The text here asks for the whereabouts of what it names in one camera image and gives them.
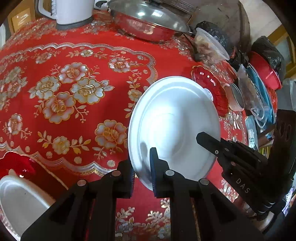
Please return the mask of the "person's right hand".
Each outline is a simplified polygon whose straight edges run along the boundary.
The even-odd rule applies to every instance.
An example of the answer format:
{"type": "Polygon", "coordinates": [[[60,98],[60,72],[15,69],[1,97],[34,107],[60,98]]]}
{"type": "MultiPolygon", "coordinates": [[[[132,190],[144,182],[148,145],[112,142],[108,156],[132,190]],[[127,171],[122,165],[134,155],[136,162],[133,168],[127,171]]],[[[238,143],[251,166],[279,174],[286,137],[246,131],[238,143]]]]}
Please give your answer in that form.
{"type": "Polygon", "coordinates": [[[267,218],[264,220],[258,221],[256,219],[256,213],[250,208],[250,206],[243,201],[243,199],[239,196],[233,202],[233,204],[257,227],[261,232],[264,231],[272,221],[274,214],[269,212],[267,218]]]}

